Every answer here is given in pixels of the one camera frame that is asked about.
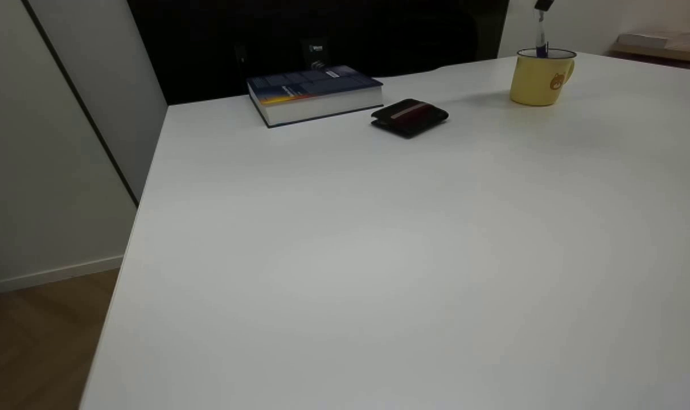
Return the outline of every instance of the white wall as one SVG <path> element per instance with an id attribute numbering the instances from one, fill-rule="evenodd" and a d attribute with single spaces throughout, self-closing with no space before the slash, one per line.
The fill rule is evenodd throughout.
<path id="1" fill-rule="evenodd" d="M 510 0 L 499 57 L 535 46 L 535 0 Z M 690 29 L 690 0 L 556 0 L 545 18 L 551 47 L 604 54 L 618 34 Z"/>
<path id="2" fill-rule="evenodd" d="M 127 2 L 28 2 L 139 200 L 168 104 Z"/>
<path id="3" fill-rule="evenodd" d="M 0 0 L 0 281 L 115 259 L 134 215 L 24 6 Z"/>

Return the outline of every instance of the baseboard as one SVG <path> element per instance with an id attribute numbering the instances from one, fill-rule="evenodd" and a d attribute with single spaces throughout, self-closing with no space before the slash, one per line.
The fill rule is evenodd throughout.
<path id="1" fill-rule="evenodd" d="M 10 292 L 31 286 L 65 280 L 65 278 L 80 277 L 90 273 L 103 272 L 119 268 L 122 265 L 122 255 L 108 257 L 107 259 L 93 260 L 79 265 L 65 266 L 64 268 L 44 270 L 44 272 L 30 273 L 28 275 L 0 280 L 0 293 Z"/>

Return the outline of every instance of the yellow mug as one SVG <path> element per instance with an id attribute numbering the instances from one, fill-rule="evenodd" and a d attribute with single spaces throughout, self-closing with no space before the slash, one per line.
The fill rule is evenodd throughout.
<path id="1" fill-rule="evenodd" d="M 551 48 L 547 58 L 538 58 L 534 48 L 517 52 L 512 101 L 533 106 L 555 104 L 575 68 L 575 55 L 559 48 Z"/>

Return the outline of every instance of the book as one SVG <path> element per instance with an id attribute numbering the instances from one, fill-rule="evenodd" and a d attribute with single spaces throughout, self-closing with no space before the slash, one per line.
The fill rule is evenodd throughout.
<path id="1" fill-rule="evenodd" d="M 655 31 L 625 33 L 618 36 L 618 44 L 647 48 L 674 48 L 690 46 L 690 31 Z"/>
<path id="2" fill-rule="evenodd" d="M 383 84 L 347 65 L 247 79 L 267 127 L 383 106 Z"/>

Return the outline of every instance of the mug handle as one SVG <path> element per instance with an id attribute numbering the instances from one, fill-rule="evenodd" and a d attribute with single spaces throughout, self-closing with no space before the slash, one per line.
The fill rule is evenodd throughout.
<path id="1" fill-rule="evenodd" d="M 568 83 L 568 80 L 570 80 L 573 70 L 575 70 L 575 60 L 570 61 L 570 68 L 568 68 L 568 77 L 565 79 L 566 84 Z"/>

